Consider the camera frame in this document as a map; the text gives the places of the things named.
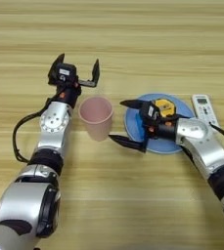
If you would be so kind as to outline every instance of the white remote control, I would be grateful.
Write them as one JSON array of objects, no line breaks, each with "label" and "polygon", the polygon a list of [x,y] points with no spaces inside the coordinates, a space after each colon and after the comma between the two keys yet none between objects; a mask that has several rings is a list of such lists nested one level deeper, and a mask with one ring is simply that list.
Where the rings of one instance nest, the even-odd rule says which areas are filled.
[{"label": "white remote control", "polygon": [[193,95],[192,100],[197,118],[219,127],[209,96]]}]

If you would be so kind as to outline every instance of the paper cup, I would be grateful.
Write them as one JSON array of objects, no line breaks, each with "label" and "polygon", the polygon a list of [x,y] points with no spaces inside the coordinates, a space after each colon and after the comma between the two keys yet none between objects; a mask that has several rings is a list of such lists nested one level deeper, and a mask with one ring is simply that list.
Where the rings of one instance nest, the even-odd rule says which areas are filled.
[{"label": "paper cup", "polygon": [[112,127],[113,107],[104,97],[92,97],[79,107],[79,117],[89,136],[95,141],[103,141],[108,137]]}]

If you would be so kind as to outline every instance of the blue plate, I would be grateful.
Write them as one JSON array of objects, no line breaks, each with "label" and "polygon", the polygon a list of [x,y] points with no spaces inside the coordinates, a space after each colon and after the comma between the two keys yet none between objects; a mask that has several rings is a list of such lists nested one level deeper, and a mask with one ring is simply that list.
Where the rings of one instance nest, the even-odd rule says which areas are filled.
[{"label": "blue plate", "polygon": [[[139,100],[143,101],[152,101],[156,99],[168,99],[175,103],[176,112],[179,114],[183,114],[188,117],[195,117],[192,110],[182,102],[181,100],[166,94],[147,94],[142,97],[139,97]],[[141,127],[142,121],[139,118],[139,110],[133,108],[127,108],[127,111],[124,115],[124,126],[126,132],[131,140],[136,142],[142,142],[144,140],[144,131]],[[181,147],[175,144],[172,141],[166,139],[157,139],[157,140],[149,140],[147,150],[151,152],[157,153],[176,153],[181,151]]]}]

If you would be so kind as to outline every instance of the table surface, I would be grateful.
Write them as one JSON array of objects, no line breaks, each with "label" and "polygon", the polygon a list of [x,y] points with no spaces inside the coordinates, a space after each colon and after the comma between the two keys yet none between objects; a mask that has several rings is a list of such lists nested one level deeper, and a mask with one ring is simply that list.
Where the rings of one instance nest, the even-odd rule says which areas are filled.
[{"label": "table surface", "polygon": [[[100,59],[99,87],[78,104],[108,97],[114,133],[124,133],[119,102],[152,92],[188,104],[209,94],[224,128],[224,0],[0,0],[0,197],[23,167],[12,130],[55,93],[47,73],[62,52],[81,78]],[[21,128],[26,157],[38,136],[38,120]],[[224,249],[222,205],[184,153],[94,142],[77,112],[69,139],[60,224],[42,250]]]}]

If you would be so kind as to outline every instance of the cup rim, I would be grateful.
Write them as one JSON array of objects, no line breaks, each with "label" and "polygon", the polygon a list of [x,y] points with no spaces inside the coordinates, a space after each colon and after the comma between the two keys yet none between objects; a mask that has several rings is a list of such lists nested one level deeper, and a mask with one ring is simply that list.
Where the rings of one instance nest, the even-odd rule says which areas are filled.
[{"label": "cup rim", "polygon": [[[112,108],[112,109],[111,109],[111,113],[108,115],[108,117],[107,117],[106,119],[102,120],[102,121],[88,121],[88,120],[86,120],[85,118],[83,118],[83,116],[82,116],[81,113],[80,113],[80,110],[81,110],[81,107],[83,106],[83,104],[84,104],[85,102],[89,101],[90,99],[94,99],[94,98],[100,98],[100,99],[105,100],[105,101],[110,105],[110,107]],[[78,108],[78,116],[80,117],[80,119],[81,119],[82,121],[88,123],[88,124],[93,124],[93,125],[95,125],[95,124],[97,125],[97,124],[101,124],[101,123],[103,123],[103,122],[106,122],[107,120],[109,120],[109,119],[111,118],[112,114],[113,114],[113,105],[111,104],[111,102],[109,101],[108,98],[103,97],[103,96],[93,96],[93,97],[91,97],[91,98],[87,98],[87,99],[85,99],[85,100],[80,104],[80,106],[79,106],[79,108]]]}]

